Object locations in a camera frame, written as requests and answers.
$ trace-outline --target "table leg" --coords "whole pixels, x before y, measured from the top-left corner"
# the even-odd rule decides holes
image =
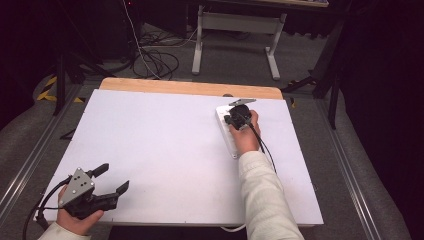
[[[274,52],[275,52],[275,49],[277,48],[278,41],[280,40],[281,32],[283,31],[283,27],[284,27],[284,22],[286,21],[286,16],[287,14],[285,13],[281,14],[280,21],[278,22],[277,27],[275,29],[272,45],[271,47],[265,48],[269,67],[272,73],[272,79],[274,80],[280,80],[280,73],[278,72],[277,63],[275,62]]]
[[[200,5],[197,14],[197,40],[196,49],[194,50],[193,68],[191,70],[194,75],[200,73],[200,63],[202,60],[203,8],[204,6]]]

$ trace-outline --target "table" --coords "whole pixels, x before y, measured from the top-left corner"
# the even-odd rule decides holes
[[[301,0],[256,0],[256,1],[206,1],[207,3],[219,2],[220,4],[239,4],[247,5],[256,2],[256,4],[279,4],[291,8],[292,6],[310,7],[310,8],[325,8],[328,3],[310,2]],[[281,32],[284,27],[284,22],[287,14],[284,7],[280,7],[283,12],[280,18],[267,18],[267,17],[254,17],[254,16],[241,16],[233,14],[221,14],[204,12],[204,5],[199,6],[198,20],[197,20],[197,40],[194,52],[192,73],[197,75],[200,73],[200,63],[202,58],[202,31],[203,29],[216,29],[227,31],[242,31],[252,33],[273,34],[274,38],[271,47],[265,48],[265,53],[268,59],[268,64],[274,80],[280,79],[277,64],[275,62],[275,49],[277,48]]]
[[[268,135],[263,140],[296,221],[322,224],[287,104],[279,89],[269,87],[106,78],[90,98],[48,191],[77,167],[88,171],[109,163],[109,171],[94,180],[94,193],[113,192],[128,179],[130,185],[103,223],[241,225],[238,163],[214,116],[216,107],[238,98],[223,94],[258,98],[249,106],[261,114],[261,132]],[[55,203],[52,198],[47,205]],[[53,211],[45,216],[56,217]]]

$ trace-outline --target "floor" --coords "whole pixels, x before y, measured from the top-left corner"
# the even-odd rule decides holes
[[[239,35],[231,34],[234,33],[211,31],[204,38],[198,76],[191,74],[193,42],[189,41],[181,47],[155,49],[178,58],[179,68],[173,73],[173,81],[283,88],[290,81],[309,75],[308,70],[313,69],[326,42],[321,38],[310,40],[308,36],[283,34],[276,51],[282,79],[274,81],[264,54],[264,47],[271,37],[251,34],[240,40],[234,38]],[[176,64],[166,56],[163,60],[169,65]],[[111,61],[104,67],[116,65],[119,63]],[[140,72],[146,71],[143,65],[139,58],[135,67]],[[136,77],[131,69],[115,74],[119,77]],[[50,78],[46,76],[40,79],[34,91],[35,99]],[[37,100],[34,107],[0,132],[0,180],[7,183],[0,185],[0,192],[4,196],[0,204],[4,207],[0,215],[0,239],[21,238],[31,207],[49,183],[69,144],[68,140],[61,140],[60,137],[78,126],[90,95],[93,89],[98,88],[100,81],[98,76],[87,76],[83,85],[68,83],[68,98],[78,97],[85,99],[85,102],[68,101],[65,109],[52,117],[55,102]],[[301,229],[305,239],[409,239],[401,214],[379,181],[344,111],[342,94],[336,114],[337,130],[332,130],[326,120],[328,101],[313,99],[312,89],[313,86],[305,86],[294,93],[284,94],[286,100],[293,98],[295,101],[295,107],[290,101],[287,102],[290,102],[290,114],[324,218],[324,225]],[[49,95],[53,96],[54,93],[53,87]],[[92,239],[108,239],[111,231],[111,239],[124,239],[117,236],[120,229],[111,229],[111,226],[105,225],[94,227]],[[200,238],[193,237],[196,235],[190,234],[190,229],[143,227],[132,231],[141,235],[137,239]],[[27,239],[37,239],[41,233],[39,226],[29,223]],[[207,231],[200,235],[203,239],[218,238],[218,235],[208,234]],[[243,234],[237,237],[231,233],[224,235],[232,239],[244,238]]]

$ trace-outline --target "white sleeve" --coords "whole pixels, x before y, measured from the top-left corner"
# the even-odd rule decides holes
[[[241,194],[249,240],[303,239],[271,163],[259,151],[239,159]]]
[[[56,222],[41,235],[39,240],[90,240],[91,236],[80,236],[59,226]]]

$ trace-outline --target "black curtain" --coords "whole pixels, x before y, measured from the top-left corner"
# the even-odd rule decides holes
[[[424,239],[423,10],[379,1],[346,23],[336,52],[347,113],[412,239]]]
[[[34,88],[54,58],[26,1],[6,0],[0,10],[0,130],[34,104]]]

